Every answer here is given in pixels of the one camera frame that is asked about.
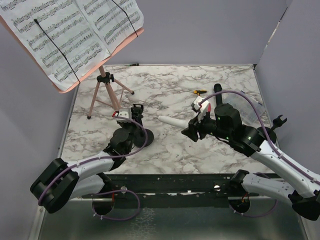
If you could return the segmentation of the black stand of white microphone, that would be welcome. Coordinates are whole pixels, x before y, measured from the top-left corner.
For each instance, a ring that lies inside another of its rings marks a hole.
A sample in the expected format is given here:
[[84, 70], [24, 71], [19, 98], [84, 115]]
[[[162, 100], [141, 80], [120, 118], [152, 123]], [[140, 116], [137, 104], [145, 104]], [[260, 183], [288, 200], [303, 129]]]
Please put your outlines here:
[[[133, 107], [131, 107], [131, 118], [143, 126], [143, 111], [144, 111], [144, 106], [142, 104], [133, 104]], [[141, 148], [144, 144], [145, 147], [148, 147], [149, 145], [152, 144], [154, 141], [154, 134], [150, 129], [142, 129], [140, 126], [136, 128], [134, 131], [134, 140], [133, 144], [137, 148]]]

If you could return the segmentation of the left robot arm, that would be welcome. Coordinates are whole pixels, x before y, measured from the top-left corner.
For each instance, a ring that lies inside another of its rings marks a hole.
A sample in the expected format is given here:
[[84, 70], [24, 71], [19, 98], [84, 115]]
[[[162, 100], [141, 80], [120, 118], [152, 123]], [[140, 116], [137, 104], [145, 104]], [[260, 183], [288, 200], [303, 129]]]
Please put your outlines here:
[[69, 200], [97, 194], [103, 198], [111, 190], [103, 172], [118, 168], [128, 156], [133, 155], [132, 146], [143, 125], [118, 120], [121, 126], [114, 133], [107, 147], [98, 154], [68, 163], [62, 158], [54, 159], [30, 186], [30, 192], [48, 213], [59, 211]]

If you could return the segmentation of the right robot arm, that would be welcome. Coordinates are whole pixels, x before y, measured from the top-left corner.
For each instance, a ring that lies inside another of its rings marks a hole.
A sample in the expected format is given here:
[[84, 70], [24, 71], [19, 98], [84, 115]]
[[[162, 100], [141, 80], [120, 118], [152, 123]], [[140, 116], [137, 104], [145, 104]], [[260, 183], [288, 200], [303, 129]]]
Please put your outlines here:
[[320, 176], [298, 164], [281, 151], [263, 128], [254, 128], [242, 123], [240, 113], [228, 103], [214, 109], [215, 119], [208, 107], [201, 107], [197, 115], [181, 133], [192, 141], [202, 140], [207, 135], [227, 143], [233, 150], [250, 157], [279, 175], [283, 181], [262, 178], [246, 170], [238, 170], [229, 189], [236, 195], [255, 193], [291, 205], [300, 216], [316, 221], [320, 217]]

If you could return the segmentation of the white microphone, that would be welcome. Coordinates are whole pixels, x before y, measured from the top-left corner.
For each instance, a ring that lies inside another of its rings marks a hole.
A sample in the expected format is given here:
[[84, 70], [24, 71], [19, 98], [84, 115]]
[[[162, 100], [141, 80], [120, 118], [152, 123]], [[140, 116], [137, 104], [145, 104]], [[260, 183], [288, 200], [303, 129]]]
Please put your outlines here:
[[162, 123], [165, 123], [180, 129], [186, 129], [188, 127], [187, 120], [181, 120], [181, 119], [173, 118], [170, 116], [160, 115], [158, 116], [158, 120], [161, 121]]

